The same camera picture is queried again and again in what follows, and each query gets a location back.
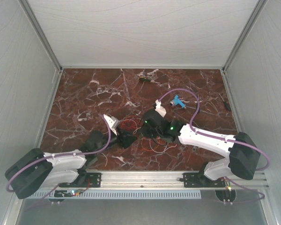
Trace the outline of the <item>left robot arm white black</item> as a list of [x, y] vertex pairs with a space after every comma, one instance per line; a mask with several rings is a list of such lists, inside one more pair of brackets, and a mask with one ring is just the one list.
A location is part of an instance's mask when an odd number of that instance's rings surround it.
[[106, 134], [94, 130], [80, 148], [70, 152], [53, 155], [40, 148], [30, 150], [6, 170], [5, 178], [19, 199], [53, 185], [86, 187], [90, 184], [86, 169], [96, 162], [98, 153], [113, 146], [126, 149], [136, 139], [131, 132], [120, 128]]

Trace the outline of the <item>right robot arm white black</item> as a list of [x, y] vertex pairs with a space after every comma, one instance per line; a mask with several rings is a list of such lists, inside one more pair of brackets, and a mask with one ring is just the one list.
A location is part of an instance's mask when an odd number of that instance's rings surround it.
[[142, 120], [141, 133], [147, 138], [159, 137], [166, 143], [196, 146], [222, 156], [220, 160], [208, 162], [198, 174], [198, 182], [202, 186], [209, 186], [214, 180], [230, 175], [243, 180], [253, 179], [260, 153], [246, 133], [223, 135], [191, 128], [179, 120], [166, 120], [154, 109], [144, 113]]

